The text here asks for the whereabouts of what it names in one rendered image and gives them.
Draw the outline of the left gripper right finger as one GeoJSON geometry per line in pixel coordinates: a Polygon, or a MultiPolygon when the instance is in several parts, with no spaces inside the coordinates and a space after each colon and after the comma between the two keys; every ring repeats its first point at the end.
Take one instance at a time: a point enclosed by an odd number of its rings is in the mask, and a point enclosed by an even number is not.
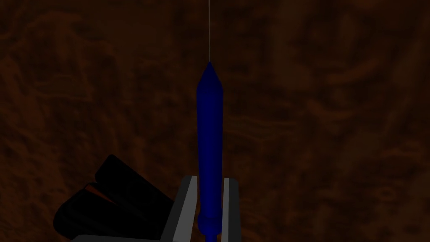
{"type": "Polygon", "coordinates": [[[221,242],[242,242],[239,184],[224,179],[221,242]]]}

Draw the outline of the black stapler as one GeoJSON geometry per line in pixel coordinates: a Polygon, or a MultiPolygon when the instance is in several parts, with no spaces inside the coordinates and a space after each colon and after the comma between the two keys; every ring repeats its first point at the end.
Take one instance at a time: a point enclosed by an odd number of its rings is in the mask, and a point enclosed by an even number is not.
{"type": "Polygon", "coordinates": [[[59,207],[53,219],[56,232],[71,240],[83,234],[161,238],[171,198],[114,155],[94,178],[59,207]]]}

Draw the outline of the blue pen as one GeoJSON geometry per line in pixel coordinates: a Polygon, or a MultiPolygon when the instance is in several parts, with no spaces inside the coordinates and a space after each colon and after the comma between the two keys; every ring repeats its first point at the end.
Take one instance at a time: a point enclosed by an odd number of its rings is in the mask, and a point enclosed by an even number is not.
{"type": "Polygon", "coordinates": [[[211,62],[197,86],[200,213],[205,242],[217,242],[222,227],[223,87],[211,62]]]}

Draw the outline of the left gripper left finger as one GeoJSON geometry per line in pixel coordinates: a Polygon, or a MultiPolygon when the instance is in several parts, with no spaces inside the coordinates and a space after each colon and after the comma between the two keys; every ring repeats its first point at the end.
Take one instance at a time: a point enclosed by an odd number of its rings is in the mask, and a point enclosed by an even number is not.
{"type": "Polygon", "coordinates": [[[191,242],[197,198],[197,177],[185,176],[181,180],[160,242],[191,242]]]}

